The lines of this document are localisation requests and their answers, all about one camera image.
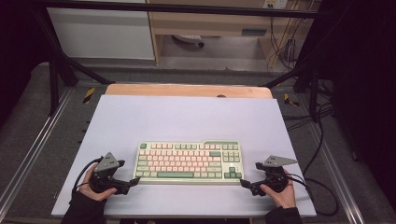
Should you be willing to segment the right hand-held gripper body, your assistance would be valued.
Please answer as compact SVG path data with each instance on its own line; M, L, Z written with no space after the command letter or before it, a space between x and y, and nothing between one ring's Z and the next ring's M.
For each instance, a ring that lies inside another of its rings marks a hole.
M256 162L256 168L265 173L263 184L273 191L282 191L288 184L285 165L297 163L297 160L271 155L264 162Z

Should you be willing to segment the black metal stand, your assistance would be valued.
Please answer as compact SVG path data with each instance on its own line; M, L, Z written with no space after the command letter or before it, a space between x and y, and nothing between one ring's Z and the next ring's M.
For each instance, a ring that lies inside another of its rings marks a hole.
M296 93L301 93L309 89L309 107L308 115L314 122L318 122L317 99L318 99L318 69L314 65L301 63L294 67L291 71L281 77L263 84L265 88L272 89L276 85L292 78L297 77L293 89Z
M66 87L75 87L78 84L78 78L73 69L77 69L84 75L91 77L101 84L113 84L113 81L100 77L93 71L89 70L82 64L67 56L61 46L61 43L55 33L48 11L44 7L30 6L30 12L43 34L44 42L49 46L49 86L50 86L50 111L53 116L59 107L59 81L60 77Z

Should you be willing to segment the person's right hand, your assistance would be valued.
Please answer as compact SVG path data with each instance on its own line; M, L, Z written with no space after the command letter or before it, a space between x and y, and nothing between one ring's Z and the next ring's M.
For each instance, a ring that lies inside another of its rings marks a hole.
M277 207L287 209L296 206L295 192L291 180L288 180L287 186L281 192L276 192L265 184L261 184L260 188L272 198Z

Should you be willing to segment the pink and green keyboard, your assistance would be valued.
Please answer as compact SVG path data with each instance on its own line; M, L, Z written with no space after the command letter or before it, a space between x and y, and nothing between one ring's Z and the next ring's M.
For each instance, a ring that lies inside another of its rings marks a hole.
M238 184L244 178L238 141L141 142L134 177L147 184Z

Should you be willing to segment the white cabinet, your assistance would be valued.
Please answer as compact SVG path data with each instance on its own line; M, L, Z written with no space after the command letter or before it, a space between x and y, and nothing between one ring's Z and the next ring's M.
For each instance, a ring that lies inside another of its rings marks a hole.
M69 57L153 60L147 12L49 8Z

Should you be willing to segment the aluminium rail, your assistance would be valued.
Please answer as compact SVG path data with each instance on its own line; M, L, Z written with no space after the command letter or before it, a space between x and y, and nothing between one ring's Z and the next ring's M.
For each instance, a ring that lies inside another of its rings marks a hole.
M307 101L301 100L301 107L304 113L309 118L311 118L308 115L309 103ZM365 221L361 214L361 210L359 209L352 195L352 192L347 185L347 181L341 172L341 168L336 163L332 153L330 152L330 148L325 141L324 130L320 121L320 112L323 107L324 105L319 110L317 110L317 114L319 115L318 122L314 122L312 119L310 122L310 128L312 130L312 134L315 136L315 140L318 146L316 152L310 159L310 162L303 169L303 173L306 174L313 166L315 158L317 156L320 156L329 174L330 180L332 181L332 185L336 192L339 203L342 205L344 212L346 213L346 217L349 220L349 223L364 224Z
M15 172L14 176L12 176L9 181L6 189L3 191L0 196L0 220L3 219L9 207L12 205L15 200L18 192L21 189L23 182L31 171L38 155L40 154L43 146L46 144L53 128L55 127L59 117L62 115L64 108L66 107L70 94L73 91L73 88L65 88L60 100L58 101L58 107L55 109L52 115L48 116L43 127L38 133L35 141L30 146L27 154L23 158L18 170Z

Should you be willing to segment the white wall socket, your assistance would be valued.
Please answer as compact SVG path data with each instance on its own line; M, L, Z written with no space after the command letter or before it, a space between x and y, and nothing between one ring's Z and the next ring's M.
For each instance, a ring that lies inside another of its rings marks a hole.
M286 7L288 0L264 0L263 8L283 9Z

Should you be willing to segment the black curtain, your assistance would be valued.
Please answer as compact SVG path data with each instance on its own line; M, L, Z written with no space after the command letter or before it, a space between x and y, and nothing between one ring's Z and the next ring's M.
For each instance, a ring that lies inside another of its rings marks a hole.
M346 136L396 211L396 0L354 0L324 68Z
M0 127L21 98L31 71L48 59L27 4L0 0Z

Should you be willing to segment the person's left hand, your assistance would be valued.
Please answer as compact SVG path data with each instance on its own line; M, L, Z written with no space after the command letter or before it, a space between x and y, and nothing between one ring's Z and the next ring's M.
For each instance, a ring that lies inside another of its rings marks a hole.
M90 179L91 179L92 173L95 170L96 166L97 166L97 163L95 163L88 169L78 191L92 200L101 202L105 199L108 199L111 195L115 194L117 192L117 190L115 188L111 188L111 189L107 189L103 192L96 193L95 191L93 191L91 189Z

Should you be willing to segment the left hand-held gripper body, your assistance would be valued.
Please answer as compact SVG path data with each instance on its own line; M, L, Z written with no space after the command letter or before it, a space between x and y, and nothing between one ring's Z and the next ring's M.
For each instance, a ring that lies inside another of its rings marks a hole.
M96 193L103 192L111 188L124 187L123 181L113 178L119 167L124 161L117 161L111 152L108 152L97 164L90 179L90 187Z

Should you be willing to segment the light wooden desk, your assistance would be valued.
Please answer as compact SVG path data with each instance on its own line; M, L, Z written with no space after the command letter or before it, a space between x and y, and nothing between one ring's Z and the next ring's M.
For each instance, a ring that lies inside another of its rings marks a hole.
M263 8L264 0L146 0L149 4L174 4L215 7ZM314 0L288 0L283 9L318 10ZM163 39L167 35L248 36L256 37L270 67L280 60L287 42L303 43L310 31L311 19L264 18L214 14L150 12L148 14L155 61L161 60Z

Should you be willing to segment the white board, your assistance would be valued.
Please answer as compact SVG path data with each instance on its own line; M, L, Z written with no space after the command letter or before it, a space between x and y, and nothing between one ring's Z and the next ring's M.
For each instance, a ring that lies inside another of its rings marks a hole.
M70 168L52 214L62 216L82 168L107 153L125 162L115 174L133 177L136 151L143 141L236 140L242 148L245 178L263 178L257 162L276 155L295 157L274 99L149 97L104 95ZM269 197L240 185L150 185L108 199L108 217L261 217L274 208Z

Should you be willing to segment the white chair base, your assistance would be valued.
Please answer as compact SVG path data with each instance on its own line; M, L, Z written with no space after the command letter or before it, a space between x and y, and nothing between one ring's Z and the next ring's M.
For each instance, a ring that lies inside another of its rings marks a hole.
M205 43L199 35L174 35L174 38L185 43L197 44L199 48L205 46Z

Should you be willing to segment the wooden table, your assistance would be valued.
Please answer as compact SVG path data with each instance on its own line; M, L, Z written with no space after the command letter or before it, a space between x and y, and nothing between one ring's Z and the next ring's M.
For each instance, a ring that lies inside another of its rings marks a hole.
M272 99L268 88L182 84L110 84L106 95L189 96Z

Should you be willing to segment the yellow and black tape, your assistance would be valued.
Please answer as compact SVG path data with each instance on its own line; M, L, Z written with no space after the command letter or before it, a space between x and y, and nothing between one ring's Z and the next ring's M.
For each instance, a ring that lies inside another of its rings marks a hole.
M87 92L85 94L85 97L84 97L84 99L82 101L83 104L87 104L91 100L94 91L95 91L95 88L89 88L87 90Z
M284 103L286 105L300 106L298 102L293 102L287 93L284 93Z

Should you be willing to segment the black metal crossbar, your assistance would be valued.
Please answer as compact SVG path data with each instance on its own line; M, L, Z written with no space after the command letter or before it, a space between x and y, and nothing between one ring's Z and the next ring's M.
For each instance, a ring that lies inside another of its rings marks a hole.
M33 2L42 7L73 8L73 9L217 14L217 15L302 18L302 19L316 19L327 16L326 13L320 13L317 11L258 9L258 8L247 8L247 7L212 7L212 6L169 5L169 4L75 1L75 0L33 0Z

